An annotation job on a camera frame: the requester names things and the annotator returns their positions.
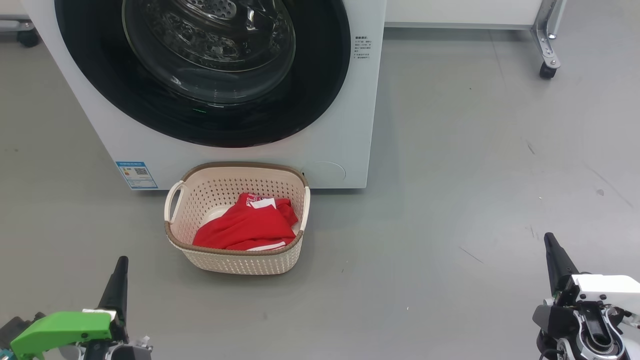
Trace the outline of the small printed text sticker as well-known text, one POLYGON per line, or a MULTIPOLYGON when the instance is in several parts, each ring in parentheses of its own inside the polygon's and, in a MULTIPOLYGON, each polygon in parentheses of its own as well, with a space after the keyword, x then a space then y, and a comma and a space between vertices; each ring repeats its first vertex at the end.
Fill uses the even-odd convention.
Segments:
POLYGON ((367 60, 371 58, 373 41, 365 35, 354 36, 352 41, 352 59, 367 60))

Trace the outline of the cream perforated laundry basket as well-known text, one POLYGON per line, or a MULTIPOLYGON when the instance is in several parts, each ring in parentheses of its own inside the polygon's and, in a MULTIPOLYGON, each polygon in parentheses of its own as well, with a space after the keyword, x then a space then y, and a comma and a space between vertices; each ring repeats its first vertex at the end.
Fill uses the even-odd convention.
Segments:
POLYGON ((311 205, 310 186, 293 168, 265 162, 206 162, 190 169, 169 190, 164 229, 174 248, 197 268, 235 275, 279 275, 297 264, 311 205), (221 217, 242 193, 291 201, 298 223, 282 248, 240 251, 194 245, 199 228, 221 217))

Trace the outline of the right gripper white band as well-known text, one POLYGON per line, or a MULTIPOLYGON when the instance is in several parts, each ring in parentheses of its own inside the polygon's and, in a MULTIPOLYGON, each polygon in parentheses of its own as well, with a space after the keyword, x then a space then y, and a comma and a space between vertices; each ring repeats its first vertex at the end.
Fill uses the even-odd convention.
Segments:
POLYGON ((574 306, 578 301, 602 302, 640 313, 640 282, 627 275, 580 274, 552 232, 545 233, 543 240, 550 291, 556 306, 574 306))

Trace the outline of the black caster wheel at left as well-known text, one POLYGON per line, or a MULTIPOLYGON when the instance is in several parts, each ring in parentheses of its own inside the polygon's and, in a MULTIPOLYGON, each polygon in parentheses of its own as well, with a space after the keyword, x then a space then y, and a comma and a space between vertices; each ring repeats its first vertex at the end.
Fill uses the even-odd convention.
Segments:
POLYGON ((41 43, 34 23, 30 19, 0 17, 0 33, 15 33, 16 41, 25 48, 41 43))

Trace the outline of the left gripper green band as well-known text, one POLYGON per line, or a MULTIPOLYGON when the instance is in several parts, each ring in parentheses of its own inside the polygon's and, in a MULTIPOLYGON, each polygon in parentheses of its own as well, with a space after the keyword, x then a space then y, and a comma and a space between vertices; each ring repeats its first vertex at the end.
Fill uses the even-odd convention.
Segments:
POLYGON ((75 343, 128 341, 128 267, 128 256, 120 256, 98 303, 101 311, 55 312, 26 328, 10 342, 16 359, 45 360, 45 352, 75 343))

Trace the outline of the plain red garment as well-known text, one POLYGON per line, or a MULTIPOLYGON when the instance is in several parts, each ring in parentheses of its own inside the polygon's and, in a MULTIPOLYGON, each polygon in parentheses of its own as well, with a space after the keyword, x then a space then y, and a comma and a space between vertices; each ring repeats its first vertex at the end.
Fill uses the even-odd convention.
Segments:
POLYGON ((203 224, 192 244, 200 248, 258 252, 285 248, 295 237, 298 223, 290 199, 275 198, 277 208, 240 210, 229 207, 203 224))

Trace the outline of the blue energy label sticker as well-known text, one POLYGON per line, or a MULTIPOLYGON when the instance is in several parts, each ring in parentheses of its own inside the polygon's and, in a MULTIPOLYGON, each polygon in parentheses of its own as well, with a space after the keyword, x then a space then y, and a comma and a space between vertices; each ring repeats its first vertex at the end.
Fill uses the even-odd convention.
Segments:
POLYGON ((142 161, 115 161, 119 173, 132 191, 157 191, 153 176, 142 161))

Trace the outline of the metal stand leg with caster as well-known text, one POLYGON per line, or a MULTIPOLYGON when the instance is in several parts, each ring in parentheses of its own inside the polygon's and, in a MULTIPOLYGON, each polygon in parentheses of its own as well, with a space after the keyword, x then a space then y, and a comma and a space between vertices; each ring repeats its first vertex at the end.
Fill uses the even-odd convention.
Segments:
POLYGON ((530 28, 535 45, 542 55, 539 77, 553 79, 561 66, 560 59, 553 49, 553 40, 557 39, 560 22, 568 0, 541 0, 540 7, 530 28))

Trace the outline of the white front-load washing machine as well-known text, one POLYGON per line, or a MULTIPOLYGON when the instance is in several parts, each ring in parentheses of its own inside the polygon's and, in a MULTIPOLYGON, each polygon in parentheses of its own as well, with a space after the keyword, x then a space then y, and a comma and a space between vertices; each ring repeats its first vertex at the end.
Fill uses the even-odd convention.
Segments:
POLYGON ((213 162, 292 167, 313 189, 366 187, 387 0, 342 0, 350 30, 349 66, 338 96, 322 116, 290 137, 240 148, 182 141, 135 121, 80 71, 62 38, 54 0, 21 3, 114 163, 144 162, 158 191, 167 191, 191 168, 213 162), (352 59, 358 35, 372 40, 370 59, 352 59))

